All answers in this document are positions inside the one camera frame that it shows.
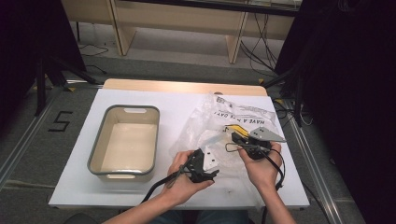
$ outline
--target floor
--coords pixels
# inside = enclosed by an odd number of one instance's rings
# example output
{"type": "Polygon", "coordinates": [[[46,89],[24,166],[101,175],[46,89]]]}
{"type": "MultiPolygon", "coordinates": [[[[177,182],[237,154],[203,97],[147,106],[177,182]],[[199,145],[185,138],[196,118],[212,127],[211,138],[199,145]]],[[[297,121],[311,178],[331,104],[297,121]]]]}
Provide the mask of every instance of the floor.
{"type": "MultiPolygon", "coordinates": [[[[76,24],[71,22],[71,27],[77,36],[76,24]]],[[[265,73],[268,71],[267,68],[262,66],[259,63],[255,63],[249,59],[247,55],[245,55],[241,50],[239,51],[238,58],[236,63],[230,64],[228,62],[227,55],[227,47],[225,43],[225,38],[223,35],[208,35],[208,34],[197,34],[190,32],[179,32],[179,31],[165,31],[165,30],[153,30],[153,29],[138,29],[136,36],[134,38],[133,44],[126,56],[120,56],[117,51],[117,46],[115,44],[115,38],[113,35],[113,30],[110,26],[107,25],[99,25],[99,24],[90,24],[90,23],[80,23],[79,24],[80,31],[80,41],[78,45],[80,47],[80,52],[84,57],[87,58],[103,58],[103,59],[121,59],[121,60],[130,60],[130,61],[148,61],[148,62],[159,62],[159,63],[181,63],[186,65],[204,65],[204,66],[212,66],[217,68],[231,68],[231,69],[245,69],[245,70],[257,70],[258,72],[265,73]]],[[[254,49],[257,43],[257,38],[244,38],[243,39],[245,45],[249,49],[254,49]]],[[[268,40],[271,51],[277,56],[282,48],[283,41],[279,40],[268,40]]],[[[257,45],[254,50],[254,53],[262,58],[266,63],[270,63],[267,57],[267,54],[264,50],[264,44],[262,41],[257,45]]],[[[100,64],[96,64],[96,67],[90,66],[88,67],[89,71],[98,72],[98,69],[101,68],[100,64]]],[[[258,77],[263,78],[264,80],[268,78],[268,75],[265,73],[264,75],[260,75],[258,77]]],[[[280,86],[274,86],[273,88],[267,90],[268,94],[273,98],[279,97],[278,91],[280,86]]],[[[82,90],[80,98],[85,97],[86,95],[93,94],[92,91],[82,90]]],[[[21,127],[26,127],[28,120],[30,117],[26,117],[24,115],[20,115],[22,120],[17,120],[17,125],[21,125],[21,127]]],[[[340,217],[342,219],[341,222],[338,223],[364,223],[364,220],[359,213],[359,209],[354,204],[353,199],[350,197],[347,187],[344,185],[341,176],[338,174],[336,170],[336,166],[330,163],[330,154],[326,151],[325,144],[320,140],[320,134],[318,130],[316,130],[315,122],[313,125],[307,125],[310,122],[310,118],[305,118],[304,125],[304,133],[307,142],[309,142],[310,147],[312,149],[313,154],[315,154],[316,162],[318,163],[319,169],[321,170],[321,174],[325,180],[327,185],[327,189],[331,193],[332,199],[334,203],[336,203],[336,207],[338,208],[338,212],[340,213],[340,217]]],[[[282,119],[281,123],[284,127],[285,135],[290,137],[290,151],[292,152],[294,162],[296,163],[296,167],[298,168],[299,175],[301,179],[306,182],[306,185],[314,191],[314,194],[318,195],[317,182],[313,181],[312,171],[309,168],[309,165],[306,163],[306,158],[304,157],[304,153],[298,147],[298,141],[295,138],[295,132],[291,127],[292,120],[290,119],[282,119]]],[[[11,136],[12,139],[18,139],[19,135],[22,135],[23,129],[15,128],[12,130],[8,136],[11,136]]],[[[16,144],[17,140],[13,141],[3,141],[2,143],[6,143],[7,146],[11,148],[16,144]]],[[[12,220],[10,223],[22,223],[26,221],[26,219],[20,218],[17,219],[19,215],[18,207],[20,205],[19,201],[22,200],[34,200],[33,194],[42,194],[43,197],[49,197],[51,188],[53,188],[53,184],[48,183],[47,186],[41,186],[40,189],[44,191],[35,191],[35,188],[28,189],[29,192],[26,194],[22,191],[12,191],[8,185],[8,188],[2,190],[2,194],[0,194],[0,208],[4,208],[3,206],[9,206],[13,209],[12,212],[12,220]]],[[[315,201],[314,197],[307,192],[308,198],[311,202],[311,206],[305,208],[304,210],[292,210],[292,214],[299,223],[326,223],[327,220],[325,215],[320,210],[318,206],[318,202],[315,201]]],[[[34,210],[40,214],[40,206],[46,206],[47,202],[40,202],[34,210]]],[[[73,214],[73,212],[67,212],[67,214],[62,214],[62,217],[69,216],[73,214]]],[[[111,216],[115,214],[114,211],[108,212],[107,210],[93,210],[87,211],[87,214],[92,215],[93,217],[97,217],[97,220],[102,220],[103,218],[111,216]]],[[[249,211],[251,219],[253,219],[256,223],[259,223],[261,220],[260,213],[255,211],[249,211]]],[[[0,212],[0,223],[3,223],[2,220],[8,220],[9,216],[2,214],[0,212]]]]}

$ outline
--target person's right hand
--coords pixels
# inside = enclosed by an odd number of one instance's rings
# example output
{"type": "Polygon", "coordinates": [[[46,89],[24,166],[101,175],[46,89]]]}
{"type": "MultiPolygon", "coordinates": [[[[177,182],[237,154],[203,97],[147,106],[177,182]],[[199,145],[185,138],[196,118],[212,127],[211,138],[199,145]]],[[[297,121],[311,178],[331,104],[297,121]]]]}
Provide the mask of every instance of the person's right hand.
{"type": "MultiPolygon", "coordinates": [[[[271,149],[280,153],[281,146],[279,143],[271,142],[271,149]]],[[[239,156],[247,167],[247,175],[251,183],[257,189],[274,189],[276,184],[277,169],[267,159],[254,161],[244,149],[239,149],[239,156]]],[[[282,159],[274,152],[270,151],[268,156],[280,167],[282,159]]]]}

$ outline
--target forearm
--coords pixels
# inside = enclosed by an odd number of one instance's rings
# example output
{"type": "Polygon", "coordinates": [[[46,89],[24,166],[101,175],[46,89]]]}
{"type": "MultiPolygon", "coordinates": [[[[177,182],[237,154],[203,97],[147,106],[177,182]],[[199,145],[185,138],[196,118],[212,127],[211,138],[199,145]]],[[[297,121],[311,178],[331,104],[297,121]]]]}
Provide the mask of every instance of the forearm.
{"type": "Polygon", "coordinates": [[[274,223],[296,223],[291,216],[288,208],[283,204],[279,194],[273,189],[259,189],[258,191],[264,200],[268,213],[273,219],[274,223]]]}
{"type": "Polygon", "coordinates": [[[139,204],[137,207],[131,208],[116,217],[106,221],[106,224],[123,224],[123,223],[149,223],[152,219],[160,214],[172,209],[175,205],[172,200],[168,200],[161,194],[139,204]]]}

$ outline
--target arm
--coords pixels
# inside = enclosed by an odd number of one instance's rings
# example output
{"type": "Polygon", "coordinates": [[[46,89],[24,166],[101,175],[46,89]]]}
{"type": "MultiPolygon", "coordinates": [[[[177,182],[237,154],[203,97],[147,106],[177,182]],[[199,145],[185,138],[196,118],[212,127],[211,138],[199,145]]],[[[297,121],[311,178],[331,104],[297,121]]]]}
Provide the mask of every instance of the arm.
{"type": "MultiPolygon", "coordinates": [[[[280,152],[281,147],[278,143],[271,143],[272,149],[280,152]]],[[[266,159],[254,161],[245,150],[238,150],[239,155],[247,167],[247,175],[251,183],[256,187],[262,196],[268,213],[275,223],[295,223],[288,208],[283,204],[282,199],[276,191],[277,170],[266,159]]],[[[271,151],[269,157],[278,165],[282,164],[282,160],[276,152],[271,151]]]]}
{"type": "MultiPolygon", "coordinates": [[[[177,171],[179,166],[187,161],[187,158],[192,152],[193,151],[178,152],[172,165],[169,167],[168,174],[170,175],[177,171]]],[[[148,223],[160,214],[179,204],[185,203],[193,194],[199,190],[206,189],[213,183],[213,181],[207,180],[202,183],[194,184],[186,174],[182,174],[175,181],[172,188],[169,189],[165,184],[161,193],[154,198],[111,218],[105,223],[148,223]]]]}

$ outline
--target white table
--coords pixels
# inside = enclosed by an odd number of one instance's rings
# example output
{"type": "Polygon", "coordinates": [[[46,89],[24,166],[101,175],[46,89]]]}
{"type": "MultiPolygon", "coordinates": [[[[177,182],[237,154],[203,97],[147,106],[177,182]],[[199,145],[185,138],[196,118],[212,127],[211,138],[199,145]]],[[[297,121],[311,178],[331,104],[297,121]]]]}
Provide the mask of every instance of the white table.
{"type": "MultiPolygon", "coordinates": [[[[184,123],[193,109],[207,93],[180,93],[166,91],[122,91],[99,90],[81,133],[64,167],[61,178],[49,201],[58,208],[114,207],[138,205],[149,188],[166,176],[172,157],[169,148],[176,142],[184,123]],[[154,177],[147,183],[131,180],[104,181],[90,173],[87,161],[98,133],[103,115],[111,105],[154,105],[160,109],[160,127],[154,177]]],[[[253,105],[275,111],[271,99],[266,96],[224,95],[224,99],[241,105],[253,105]]],[[[278,120],[276,126],[283,136],[278,120]]],[[[300,177],[290,155],[288,145],[282,144],[282,155],[286,164],[284,187],[279,194],[288,207],[309,205],[300,177]]],[[[248,209],[262,205],[255,189],[247,178],[221,176],[216,183],[192,196],[178,209],[248,209]]]]}

